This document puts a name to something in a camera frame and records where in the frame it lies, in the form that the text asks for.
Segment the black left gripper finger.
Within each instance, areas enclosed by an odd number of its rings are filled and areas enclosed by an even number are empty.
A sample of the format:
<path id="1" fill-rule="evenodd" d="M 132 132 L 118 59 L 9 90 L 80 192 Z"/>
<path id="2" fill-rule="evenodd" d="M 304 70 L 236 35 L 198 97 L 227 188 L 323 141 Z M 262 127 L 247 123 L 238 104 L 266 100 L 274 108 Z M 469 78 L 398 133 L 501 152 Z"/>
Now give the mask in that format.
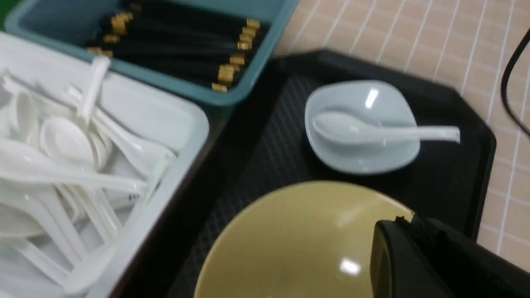
<path id="1" fill-rule="evenodd" d="M 377 221 L 375 298 L 528 298 L 529 273 L 437 219 Z"/>

